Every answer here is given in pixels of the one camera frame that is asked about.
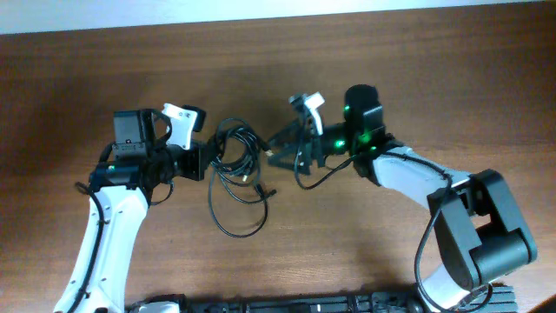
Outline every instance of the wooden table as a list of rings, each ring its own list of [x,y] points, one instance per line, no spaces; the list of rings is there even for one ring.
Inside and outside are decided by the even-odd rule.
[[[225,117],[269,137],[295,118],[289,96],[319,90],[336,123],[357,83],[377,86],[388,129],[418,153],[505,175],[539,246],[536,263],[503,278],[529,310],[556,291],[555,34],[556,5],[527,3],[0,37],[0,311],[48,312],[62,295],[89,209],[72,184],[113,140],[114,110],[195,105],[208,112],[196,138]],[[351,169],[312,191],[263,170],[278,195],[246,240],[213,224],[207,180],[177,180],[139,231],[126,303],[414,282],[429,218],[417,204]],[[261,214],[220,187],[215,203],[234,230]],[[431,240],[423,272],[438,262]]]

